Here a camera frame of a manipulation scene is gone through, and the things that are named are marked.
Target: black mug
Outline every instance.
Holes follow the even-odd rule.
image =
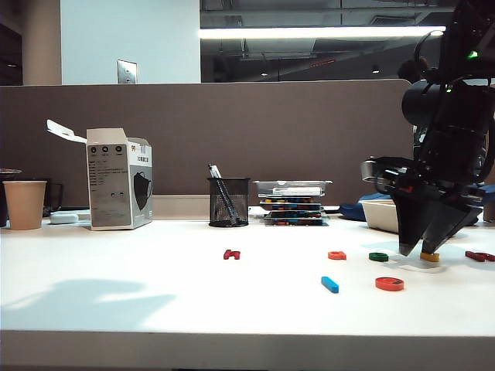
[[[4,180],[14,180],[21,170],[0,168],[0,227],[7,224],[7,199],[5,198]]]
[[[19,180],[45,180],[45,198],[43,200],[43,218],[60,210],[63,200],[63,184],[52,182],[51,178],[23,178]]]

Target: green indicator light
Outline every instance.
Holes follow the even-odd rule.
[[[473,50],[473,51],[471,51],[471,53],[469,53],[469,55],[467,56],[467,59],[468,60],[472,60],[474,58],[477,58],[478,56],[480,56],[478,54],[478,52],[476,50]]]

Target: black mesh pencil holder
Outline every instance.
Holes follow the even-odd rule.
[[[247,226],[250,178],[208,178],[210,225]]]

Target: ceiling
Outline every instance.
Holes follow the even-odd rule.
[[[445,26],[458,0],[202,0],[208,28]],[[418,38],[202,40],[203,82],[390,78]],[[438,59],[439,40],[428,42]],[[372,73],[372,67],[379,73]]]

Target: yellow block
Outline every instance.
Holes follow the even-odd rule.
[[[420,258],[423,260],[427,260],[427,261],[437,262],[437,261],[440,261],[440,254],[421,253]]]

